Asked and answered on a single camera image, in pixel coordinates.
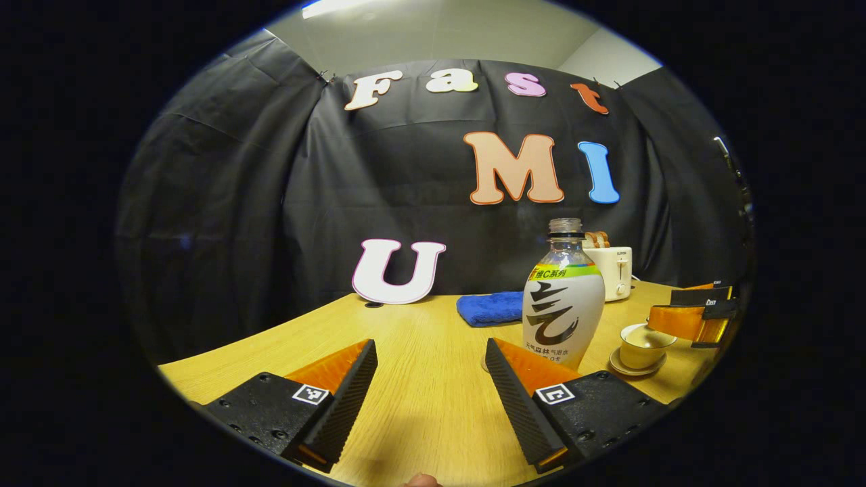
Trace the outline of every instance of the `cutout letter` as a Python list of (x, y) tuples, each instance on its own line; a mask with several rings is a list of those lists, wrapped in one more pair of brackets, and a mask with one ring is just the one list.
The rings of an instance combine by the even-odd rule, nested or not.
[(511, 93), (520, 96), (544, 96), (546, 93), (543, 86), (538, 83), (538, 78), (529, 73), (508, 73), (505, 81), (508, 81), (508, 89)]
[(391, 87), (391, 80), (399, 80), (403, 77), (402, 71), (389, 71), (380, 75), (364, 76), (355, 80), (358, 86), (352, 101), (346, 104), (346, 110), (357, 110), (359, 108), (375, 105), (378, 98), (373, 98), (373, 92), (385, 94)]
[(565, 198), (556, 182), (553, 167), (553, 139), (546, 135), (531, 133), (523, 139), (517, 158), (508, 150), (499, 135), (491, 132), (470, 132), (463, 141), (475, 151), (475, 170), (478, 186), (469, 195), (476, 205), (495, 205), (505, 195), (496, 187), (496, 175), (511, 199), (523, 196), (527, 179), (533, 179), (527, 196), (535, 203), (556, 203)]
[(427, 91), (432, 93), (472, 91), (478, 88), (478, 83), (472, 81), (472, 71), (466, 69), (442, 69), (430, 77), (433, 79), (427, 83)]
[(586, 86), (584, 83), (574, 83), (572, 84), (572, 88), (578, 90), (580, 93), (580, 98), (583, 98), (584, 103), (589, 108), (592, 108), (596, 112), (599, 112), (602, 115), (607, 115), (609, 113), (606, 107), (602, 107), (596, 101), (598, 99), (598, 93), (592, 91), (590, 87)]
[(412, 249), (418, 254), (415, 259), (415, 273), (411, 281), (395, 286), (383, 280), (385, 267), (391, 260), (400, 242), (382, 238), (371, 238), (361, 243), (364, 254), (355, 268), (352, 287), (367, 301), (387, 304), (408, 304), (425, 297), (433, 289), (436, 277), (436, 260), (445, 251), (445, 246), (436, 242), (415, 242)]
[(611, 169), (607, 166), (607, 147), (595, 142), (580, 142), (578, 149), (586, 155), (586, 160), (590, 163), (590, 199), (606, 205), (619, 201), (619, 193), (613, 189)]

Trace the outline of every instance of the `wooden table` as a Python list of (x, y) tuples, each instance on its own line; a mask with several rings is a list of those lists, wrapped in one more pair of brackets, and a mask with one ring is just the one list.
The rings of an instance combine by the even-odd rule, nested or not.
[[(650, 306), (670, 302), (661, 284), (634, 281), (631, 296), (604, 305), (578, 372), (615, 372), (609, 363), (622, 328), (646, 321)], [(378, 369), (340, 461), (328, 477), (354, 485), (396, 487), (419, 471), (445, 487), (515, 485), (538, 477), (520, 451), (493, 381), (481, 368), (487, 340), (520, 345), (520, 323), (470, 327), (456, 295), (366, 308), (348, 295), (249, 338), (159, 369), (188, 400), (205, 404), (267, 371), (285, 375), (366, 338)], [(712, 349), (683, 339), (656, 373), (626, 377), (662, 403), (687, 393)]]

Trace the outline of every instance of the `white toaster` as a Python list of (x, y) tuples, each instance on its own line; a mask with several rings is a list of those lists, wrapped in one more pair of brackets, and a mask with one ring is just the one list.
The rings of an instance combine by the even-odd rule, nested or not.
[(631, 294), (631, 247), (584, 249), (604, 280), (604, 300), (616, 301)]

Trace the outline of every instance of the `white letter u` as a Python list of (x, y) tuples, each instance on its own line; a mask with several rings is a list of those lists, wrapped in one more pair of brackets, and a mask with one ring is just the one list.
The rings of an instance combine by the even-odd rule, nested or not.
[(387, 304), (408, 304), (425, 297), (433, 288), (436, 277), (436, 260), (445, 251), (445, 245), (436, 242), (415, 242), (412, 249), (418, 254), (415, 273), (411, 281), (395, 286), (384, 281), (385, 267), (391, 260), (400, 242), (383, 238), (371, 238), (361, 243), (364, 254), (355, 268), (352, 287), (367, 301)]

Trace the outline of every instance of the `black cloth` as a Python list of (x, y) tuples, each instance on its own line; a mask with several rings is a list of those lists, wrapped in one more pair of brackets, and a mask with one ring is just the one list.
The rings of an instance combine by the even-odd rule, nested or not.
[[(471, 71), (479, 87), (429, 92), (430, 74), (445, 68)], [(375, 94), (377, 104), (344, 109), (355, 79), (396, 69), (402, 79)], [(537, 76), (546, 96), (513, 94), (510, 72)], [(522, 289), (547, 252), (552, 218), (581, 218), (585, 231), (632, 247), (634, 274), (644, 280), (726, 279), (739, 258), (728, 233), (736, 208), (715, 193), (728, 191), (721, 178), (729, 174), (717, 166), (717, 149), (692, 140), (718, 131), (703, 126), (707, 117), (695, 121), (696, 101), (675, 84), (656, 83), (656, 98), (631, 89), (644, 78), (613, 89), (551, 69), (450, 60), (325, 84), (270, 33), (253, 36), (177, 93), (126, 175), (116, 256), (145, 349), (158, 363), (179, 360), (351, 293), (368, 238), (403, 245), (385, 272), (394, 284), (411, 278), (411, 244), (445, 244), (433, 295)], [(609, 114), (584, 104), (570, 87), (580, 82)], [(695, 123), (700, 130), (684, 128)], [(470, 132), (496, 133), (515, 155), (528, 134), (553, 138), (564, 200), (534, 203), (527, 183), (518, 201), (472, 203), (475, 155), (463, 141)], [(617, 203), (589, 199), (582, 141), (607, 147)], [(505, 191), (499, 179), (497, 186)]]

